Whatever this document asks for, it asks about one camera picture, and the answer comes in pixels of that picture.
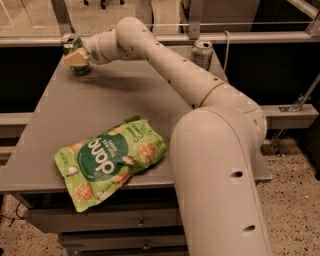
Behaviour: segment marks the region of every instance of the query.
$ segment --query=wire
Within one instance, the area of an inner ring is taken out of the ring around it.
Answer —
[[[19,206],[20,206],[20,205],[21,205],[21,203],[19,203],[19,204],[17,205],[16,210],[15,210],[16,216],[17,216],[18,218],[8,217],[8,216],[6,216],[6,215],[0,214],[0,218],[4,218],[4,219],[11,220],[11,223],[10,223],[9,227],[11,227],[11,225],[13,224],[13,222],[16,221],[16,220],[24,220],[24,218],[21,217],[21,216],[19,216],[19,214],[18,214],[18,209],[19,209]]]
[[[228,30],[226,30],[226,31],[224,31],[224,34],[227,36],[227,49],[226,49],[226,55],[224,58],[223,70],[224,70],[224,72],[226,72],[227,64],[228,64],[228,57],[229,57],[230,33]]]

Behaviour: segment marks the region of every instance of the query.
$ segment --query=drawer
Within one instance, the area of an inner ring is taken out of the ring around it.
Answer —
[[[189,256],[187,246],[78,252],[77,256]]]
[[[154,207],[144,209],[144,206],[131,205],[130,208],[98,209],[87,213],[76,213],[72,209],[35,209],[28,210],[24,217],[47,233],[182,225],[178,208],[166,208],[168,205],[161,204]]]
[[[183,227],[67,233],[60,235],[59,243],[66,249],[81,252],[117,249],[150,252],[152,248],[186,246]]]

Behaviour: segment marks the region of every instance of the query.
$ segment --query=speckled floor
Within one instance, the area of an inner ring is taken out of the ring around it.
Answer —
[[[28,12],[23,10],[21,1],[0,1],[0,14],[5,13],[3,5],[1,5],[3,3],[7,7],[6,15],[10,16],[10,20],[14,24],[14,28],[13,26],[4,26],[3,24],[8,24],[8,19],[2,16],[2,19],[0,19],[0,36],[42,35],[42,33],[48,31],[53,35],[59,35],[56,26],[52,26],[52,30],[49,30],[50,26],[45,28],[40,26],[43,22],[41,18],[35,19],[35,16],[33,16],[30,19],[28,16],[28,14],[36,12],[37,1],[23,1],[29,10]],[[124,7],[120,7],[116,0],[109,1],[109,9],[107,6],[107,10],[100,10],[95,0],[90,1],[91,6],[87,9],[80,0],[66,2],[69,8],[73,10],[71,19],[74,25],[78,26],[78,31],[86,34],[99,32],[98,30],[102,28],[97,22],[100,21],[101,23],[102,18],[105,19],[104,22],[106,23],[104,24],[108,24],[108,14],[111,13],[111,10],[117,10],[119,15],[124,12],[130,13],[132,11],[130,1],[128,0]],[[54,22],[52,10],[48,3],[47,1],[41,3],[47,6],[45,8],[48,11],[46,17],[49,17],[49,19],[46,20],[46,24]],[[156,22],[161,24],[177,22],[176,3],[177,1],[173,2],[172,0],[171,2],[169,0],[155,1]],[[94,13],[99,14],[99,19],[94,18]],[[93,28],[96,28],[97,31],[86,30],[88,21],[93,23]],[[23,27],[22,24],[28,24],[28,28]],[[168,27],[167,30],[162,27],[156,29],[159,33],[176,31],[174,27],[171,27],[171,30],[168,30]],[[267,141],[262,147],[268,169],[272,172],[274,178],[271,182],[258,184],[257,189],[275,256],[320,255],[320,201],[318,200],[320,181],[314,178],[317,167],[297,141],[299,140],[294,138],[282,140],[281,157],[275,155]],[[17,218],[17,206],[18,202],[14,198],[9,195],[5,196],[1,214]],[[22,215],[23,211],[25,211],[25,208],[19,205],[18,215]],[[0,219],[0,247],[4,249],[3,256],[67,255],[65,249],[57,243],[56,234],[44,234],[24,220],[12,222],[6,218]]]
[[[268,141],[261,148],[273,180],[257,189],[275,256],[320,253],[320,181],[314,177],[317,167],[301,148],[294,138],[281,141],[281,157]],[[17,218],[17,206],[14,198],[5,196],[1,214]],[[18,215],[23,211],[20,205]],[[3,256],[67,255],[56,234],[44,234],[24,220],[2,219],[0,247]]]

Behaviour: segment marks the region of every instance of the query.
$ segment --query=green snack bag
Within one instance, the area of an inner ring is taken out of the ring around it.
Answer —
[[[134,117],[61,148],[54,156],[78,212],[111,196],[131,176],[157,163],[166,145],[147,120]]]

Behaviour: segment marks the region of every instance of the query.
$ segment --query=black cable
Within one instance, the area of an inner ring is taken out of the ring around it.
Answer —
[[[10,222],[10,224],[9,224],[9,227],[11,227],[11,225],[13,224],[13,222],[14,222],[15,220],[24,220],[24,218],[21,217],[21,216],[19,216],[19,214],[18,214],[18,209],[19,209],[19,206],[20,206],[20,205],[21,205],[21,203],[19,203],[19,204],[17,205],[16,210],[15,210],[16,216],[17,216],[18,218],[8,217],[8,216],[6,216],[6,215],[0,214],[0,218],[5,218],[5,219],[8,219],[8,220],[11,220],[11,222]]]

